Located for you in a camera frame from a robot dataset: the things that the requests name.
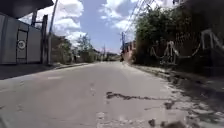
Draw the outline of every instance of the door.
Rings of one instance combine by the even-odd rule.
[[[27,39],[28,39],[28,30],[20,28],[17,34],[17,45],[16,45],[17,64],[27,63]]]

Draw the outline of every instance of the house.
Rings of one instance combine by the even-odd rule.
[[[36,10],[53,5],[52,0],[1,0],[0,4],[0,64],[30,64],[44,62],[47,52],[47,15],[38,28],[18,20]]]

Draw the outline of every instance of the sidewalk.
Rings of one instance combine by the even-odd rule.
[[[187,82],[188,85],[198,86],[203,89],[208,89],[217,93],[224,94],[224,79],[220,77],[203,77],[196,74],[172,71],[171,69],[146,67],[131,65],[142,71],[154,74],[161,78],[167,79],[168,81],[176,84],[183,84]]]
[[[70,67],[77,67],[77,66],[83,66],[87,65],[88,63],[78,63],[78,64],[68,64],[68,65],[63,65],[63,64],[55,64],[53,65],[54,69],[63,69],[63,68],[70,68]]]
[[[82,65],[87,65],[87,63],[70,65],[53,64],[52,66],[45,66],[42,64],[0,65],[0,80],[29,75],[47,70],[57,70]]]

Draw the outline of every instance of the sky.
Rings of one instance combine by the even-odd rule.
[[[122,31],[129,28],[126,41],[134,39],[132,21],[142,1],[144,0],[59,0],[53,31],[59,36],[66,36],[74,46],[77,46],[76,40],[80,35],[88,34],[97,50],[102,50],[105,46],[107,51],[119,53]],[[155,0],[151,5],[154,8],[156,5],[164,6],[165,3],[166,6],[171,6],[172,0]],[[44,14],[48,14],[50,23],[52,11],[53,6],[39,10],[37,19],[41,20]],[[20,20],[30,23],[31,16],[27,15]]]

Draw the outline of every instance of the road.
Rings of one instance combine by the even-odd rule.
[[[0,116],[7,128],[148,128],[151,119],[159,127],[193,115],[195,102],[181,92],[127,65],[98,63],[1,80]]]

